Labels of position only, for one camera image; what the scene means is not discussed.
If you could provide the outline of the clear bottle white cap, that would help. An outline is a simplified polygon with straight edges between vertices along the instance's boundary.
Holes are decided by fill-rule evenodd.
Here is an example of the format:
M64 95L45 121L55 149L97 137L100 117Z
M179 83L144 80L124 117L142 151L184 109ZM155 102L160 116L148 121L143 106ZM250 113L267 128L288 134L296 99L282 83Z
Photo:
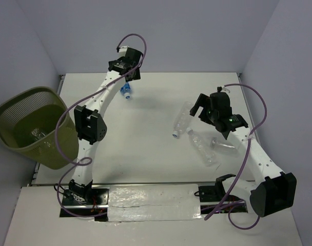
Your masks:
M205 166L210 167L220 164L214 151L198 132L194 131L192 128L187 128L186 133L188 134L191 146L194 148Z

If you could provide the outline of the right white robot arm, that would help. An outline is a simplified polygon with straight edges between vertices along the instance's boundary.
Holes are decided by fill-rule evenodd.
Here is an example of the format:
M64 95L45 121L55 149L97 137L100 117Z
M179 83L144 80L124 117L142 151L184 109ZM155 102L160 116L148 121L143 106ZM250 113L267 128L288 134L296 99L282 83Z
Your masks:
M233 114L230 99L225 92L200 94L190 115L202 111L199 119L215 127L244 156L243 167L238 174L227 174L216 179L215 195L227 200L231 195L246 202L248 212L266 217L293 206L297 179L293 173L285 173L266 154L251 136L252 130L240 114ZM240 178L248 168L252 181Z

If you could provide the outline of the clear crushed plastic bottle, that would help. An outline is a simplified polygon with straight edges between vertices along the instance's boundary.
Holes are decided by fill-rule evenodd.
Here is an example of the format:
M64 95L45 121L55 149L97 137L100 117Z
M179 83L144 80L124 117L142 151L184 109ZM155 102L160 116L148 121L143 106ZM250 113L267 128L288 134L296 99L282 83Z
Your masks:
M42 129L33 129L29 136L32 142L38 143L43 148L54 148L54 141L52 137Z

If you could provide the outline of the black mounting rail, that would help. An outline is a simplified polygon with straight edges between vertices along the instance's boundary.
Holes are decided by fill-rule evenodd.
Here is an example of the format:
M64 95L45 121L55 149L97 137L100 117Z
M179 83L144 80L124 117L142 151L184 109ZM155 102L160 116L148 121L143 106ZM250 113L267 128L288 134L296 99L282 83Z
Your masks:
M213 183L99 186L88 195L87 200L82 200L64 190L60 217L102 222L195 220L211 212L222 199Z

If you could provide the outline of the clear bottle without cap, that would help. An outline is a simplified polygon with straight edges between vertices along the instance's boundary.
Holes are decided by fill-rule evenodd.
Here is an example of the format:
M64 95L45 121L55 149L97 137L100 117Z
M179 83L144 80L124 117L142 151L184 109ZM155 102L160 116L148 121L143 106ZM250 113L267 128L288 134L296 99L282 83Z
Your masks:
M238 151L234 145L226 140L220 140L213 137L210 142L210 147L216 152L227 156L236 157L238 156Z

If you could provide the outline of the blue label plastic bottle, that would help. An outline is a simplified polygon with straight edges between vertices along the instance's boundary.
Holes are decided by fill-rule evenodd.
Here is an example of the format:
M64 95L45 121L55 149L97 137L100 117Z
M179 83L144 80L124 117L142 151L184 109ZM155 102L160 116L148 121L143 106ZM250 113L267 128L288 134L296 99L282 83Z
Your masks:
M131 99L132 89L129 82L126 82L120 89L120 93L126 100Z

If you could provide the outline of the silver taped panel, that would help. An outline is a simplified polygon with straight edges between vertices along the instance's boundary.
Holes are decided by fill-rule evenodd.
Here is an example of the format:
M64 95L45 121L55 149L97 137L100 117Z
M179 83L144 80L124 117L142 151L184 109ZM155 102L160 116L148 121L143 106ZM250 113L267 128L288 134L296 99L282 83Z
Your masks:
M109 190L111 222L177 221L200 219L196 184L114 186Z

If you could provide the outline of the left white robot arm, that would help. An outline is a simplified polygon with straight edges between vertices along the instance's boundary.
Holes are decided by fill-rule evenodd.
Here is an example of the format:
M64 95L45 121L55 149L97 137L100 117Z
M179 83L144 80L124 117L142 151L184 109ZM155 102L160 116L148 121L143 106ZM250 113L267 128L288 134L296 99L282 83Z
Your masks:
M99 142L107 133L104 114L121 87L126 82L139 80L143 53L123 46L118 48L119 58L108 63L108 71L98 94L92 96L83 105L74 108L74 121L79 138L79 152L74 173L69 181L69 192L80 204L93 200L92 167Z

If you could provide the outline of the olive green mesh bin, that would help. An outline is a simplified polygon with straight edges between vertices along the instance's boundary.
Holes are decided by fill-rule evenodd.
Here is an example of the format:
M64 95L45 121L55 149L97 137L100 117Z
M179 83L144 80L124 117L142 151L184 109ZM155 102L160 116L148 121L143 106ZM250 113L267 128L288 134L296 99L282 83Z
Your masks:
M79 139L74 122L66 115L54 130L67 106L48 87L34 87L0 105L0 140L6 148L58 170L74 161L79 152ZM39 128L52 137L54 148L43 148L30 140L30 132Z

